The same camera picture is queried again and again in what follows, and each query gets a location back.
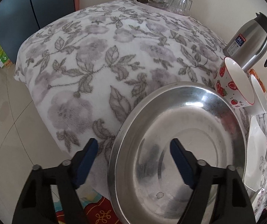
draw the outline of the strawberry bowl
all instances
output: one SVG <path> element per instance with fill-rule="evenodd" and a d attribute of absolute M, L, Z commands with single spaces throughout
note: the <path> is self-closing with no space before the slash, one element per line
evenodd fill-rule
<path fill-rule="evenodd" d="M 214 76 L 214 88 L 233 108 L 253 105 L 255 95 L 242 68 L 230 57 L 225 57 Z"/>

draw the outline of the leaf pattern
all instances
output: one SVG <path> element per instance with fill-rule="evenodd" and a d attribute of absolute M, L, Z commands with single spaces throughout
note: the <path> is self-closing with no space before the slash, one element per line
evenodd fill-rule
<path fill-rule="evenodd" d="M 201 61 L 201 55 L 199 53 L 196 53 L 194 58 L 195 58 L 195 61 L 198 63 Z"/>
<path fill-rule="evenodd" d="M 136 71 L 136 70 L 138 70 L 138 69 L 145 69 L 144 66 L 140 66 L 140 62 L 139 62 L 139 61 L 136 61 L 136 62 L 134 62 L 134 63 L 132 63 L 132 64 L 129 64 L 129 66 L 131 67 L 131 69 L 132 69 L 133 71 Z"/>
<path fill-rule="evenodd" d="M 208 69 L 204 65 L 198 64 L 198 68 L 201 69 L 201 70 L 203 70 L 203 71 L 205 71 L 208 76 L 210 75 L 210 73 L 212 73 L 212 70 L 211 69 Z"/>
<path fill-rule="evenodd" d="M 178 37 L 176 37 L 175 40 L 176 40 L 176 42 L 186 46 L 186 41 L 185 41 L 185 39 L 184 39 L 184 37 L 182 35 L 179 35 Z"/>
<path fill-rule="evenodd" d="M 173 67 L 172 64 L 170 62 L 168 62 L 167 60 L 162 60 L 160 58 L 158 58 L 158 59 L 153 58 L 153 61 L 155 63 L 161 64 L 166 70 L 168 69 L 168 67 Z"/>
<path fill-rule="evenodd" d="M 186 74 L 186 67 L 185 68 L 180 68 L 178 71 L 178 75 L 185 75 Z"/>
<path fill-rule="evenodd" d="M 61 52 L 66 52 L 69 55 L 73 52 L 74 49 L 75 47 L 73 45 L 67 45 L 61 49 Z"/>
<path fill-rule="evenodd" d="M 192 49 L 193 53 L 195 53 L 197 51 L 197 46 L 195 44 L 193 44 L 191 46 L 191 49 Z"/>
<path fill-rule="evenodd" d="M 207 81 L 207 79 L 204 78 L 204 77 L 201 77 L 201 78 L 202 78 L 202 82 L 203 82 L 207 87 L 210 87 L 210 88 L 214 89 L 214 85 L 213 85 L 212 81 L 210 80 L 210 78 L 208 79 L 208 81 Z"/>
<path fill-rule="evenodd" d="M 74 69 L 69 69 L 69 70 L 61 70 L 63 75 L 68 75 L 71 77 L 77 77 L 83 75 L 82 72 L 79 71 L 79 69 L 74 68 Z"/>
<path fill-rule="evenodd" d="M 123 26 L 123 24 L 122 24 L 121 20 L 116 22 L 116 28 L 117 29 L 121 28 L 122 26 Z"/>
<path fill-rule="evenodd" d="M 59 67 L 59 63 L 58 63 L 57 60 L 54 60 L 54 62 L 53 62 L 53 69 L 54 69 L 55 71 L 59 71 L 59 69 L 60 69 L 60 67 Z"/>
<path fill-rule="evenodd" d="M 85 74 L 79 80 L 78 92 L 91 93 L 93 90 L 93 87 L 91 85 L 89 85 L 89 83 L 92 81 L 92 79 L 93 79 L 93 77 L 91 74 Z"/>
<path fill-rule="evenodd" d="M 135 108 L 135 107 L 138 105 L 138 103 L 141 102 L 142 99 L 146 97 L 146 95 L 147 95 L 147 94 L 146 94 L 145 91 L 143 91 L 142 93 L 140 93 L 140 95 L 139 95 L 139 96 L 136 98 L 136 100 L 134 101 L 133 107 Z"/>
<path fill-rule="evenodd" d="M 119 52 L 118 52 L 116 45 L 114 45 L 113 47 L 110 47 L 106 51 L 105 60 L 109 66 L 111 64 L 114 64 L 116 62 L 116 60 L 118 59 L 118 57 L 119 57 Z"/>
<path fill-rule="evenodd" d="M 189 60 L 191 64 L 193 64 L 194 66 L 198 65 L 196 60 L 192 57 L 190 53 L 188 53 L 188 51 L 183 46 L 181 46 L 181 53 Z"/>
<path fill-rule="evenodd" d="M 184 66 L 184 68 L 187 68 L 188 67 L 188 65 L 183 61 L 183 59 L 182 58 L 177 58 L 177 62 L 179 63 L 179 64 L 181 64 L 182 66 Z"/>
<path fill-rule="evenodd" d="M 55 48 L 60 51 L 63 48 L 63 45 L 64 45 L 64 40 L 61 37 L 59 37 L 55 42 Z"/>
<path fill-rule="evenodd" d="M 131 91 L 132 97 L 140 96 L 144 92 L 147 86 L 146 78 L 147 74 L 144 72 L 140 72 L 137 76 L 137 80 L 132 79 L 129 81 L 125 81 L 126 84 L 133 86 L 133 89 Z"/>
<path fill-rule="evenodd" d="M 126 97 L 122 96 L 113 86 L 111 86 L 109 104 L 117 120 L 123 123 L 131 112 L 131 105 Z"/>
<path fill-rule="evenodd" d="M 80 146 L 79 140 L 75 133 L 72 131 L 64 130 L 62 132 L 57 132 L 57 139 L 59 141 L 64 141 L 64 144 L 68 150 L 71 151 L 71 146 L 74 144 L 76 146 Z"/>
<path fill-rule="evenodd" d="M 110 159 L 110 153 L 116 136 L 103 126 L 104 123 L 105 122 L 103 119 L 95 120 L 93 122 L 92 129 L 94 134 L 98 138 L 102 139 L 102 141 L 98 143 L 97 156 L 103 152 L 103 149 L 105 149 L 104 155 L 108 164 Z"/>
<path fill-rule="evenodd" d="M 192 82 L 198 81 L 197 75 L 191 67 L 187 68 L 187 73 L 188 73 L 188 76 Z"/>
<path fill-rule="evenodd" d="M 127 64 L 127 63 L 130 62 L 135 56 L 136 56 L 136 54 L 133 54 L 133 55 L 125 55 L 125 56 L 121 57 L 117 63 L 118 63 L 118 64 Z"/>
<path fill-rule="evenodd" d="M 50 55 L 49 55 L 49 52 L 48 52 L 48 49 L 45 50 L 43 53 L 42 53 L 42 59 L 40 59 L 33 67 L 36 67 L 38 65 L 41 64 L 40 66 L 40 71 L 39 71 L 39 74 L 47 67 L 48 65 L 48 62 L 50 60 Z"/>
<path fill-rule="evenodd" d="M 127 69 L 124 66 L 121 66 L 118 64 L 112 66 L 111 71 L 118 74 L 118 76 L 116 77 L 116 79 L 118 81 L 126 79 L 128 77 L 128 74 L 129 74 L 129 72 L 127 71 Z"/>
<path fill-rule="evenodd" d="M 27 66 L 30 65 L 30 63 L 34 63 L 34 60 L 32 58 L 29 58 L 26 60 Z"/>

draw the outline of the floral tablecloth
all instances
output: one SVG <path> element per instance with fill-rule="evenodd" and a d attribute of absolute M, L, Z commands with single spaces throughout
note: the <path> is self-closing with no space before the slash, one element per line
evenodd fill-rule
<path fill-rule="evenodd" d="M 224 41 L 196 19 L 153 13 L 131 0 L 69 14 L 20 47 L 15 79 L 26 83 L 61 150 L 73 156 L 89 138 L 99 151 L 88 176 L 108 195 L 107 171 L 115 136 L 149 93 L 178 81 L 213 88 Z M 245 133 L 249 117 L 237 110 Z M 267 116 L 258 116 L 267 133 Z M 267 164 L 263 185 L 267 186 Z"/>

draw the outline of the screw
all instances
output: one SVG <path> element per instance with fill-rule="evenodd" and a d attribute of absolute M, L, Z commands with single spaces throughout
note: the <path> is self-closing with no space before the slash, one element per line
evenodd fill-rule
<path fill-rule="evenodd" d="M 207 163 L 206 161 L 204 160 L 198 160 L 197 163 L 200 165 L 200 166 L 205 166 Z"/>
<path fill-rule="evenodd" d="M 235 167 L 233 165 L 228 165 L 227 169 L 231 170 L 231 171 L 235 171 Z"/>
<path fill-rule="evenodd" d="M 38 164 L 35 164 L 35 165 L 32 167 L 32 169 L 33 169 L 34 171 L 36 171 L 36 170 L 41 169 L 41 166 L 38 165 Z"/>
<path fill-rule="evenodd" d="M 63 162 L 62 162 L 62 165 L 63 166 L 69 166 L 71 164 L 71 161 L 70 160 L 64 160 Z"/>

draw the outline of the cabinet door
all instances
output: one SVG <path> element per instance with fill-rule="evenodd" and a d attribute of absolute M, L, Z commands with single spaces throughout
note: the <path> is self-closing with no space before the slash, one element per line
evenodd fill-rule
<path fill-rule="evenodd" d="M 13 63 L 21 44 L 38 30 L 30 0 L 0 2 L 0 45 Z"/>
<path fill-rule="evenodd" d="M 73 0 L 31 0 L 40 28 L 75 11 Z"/>

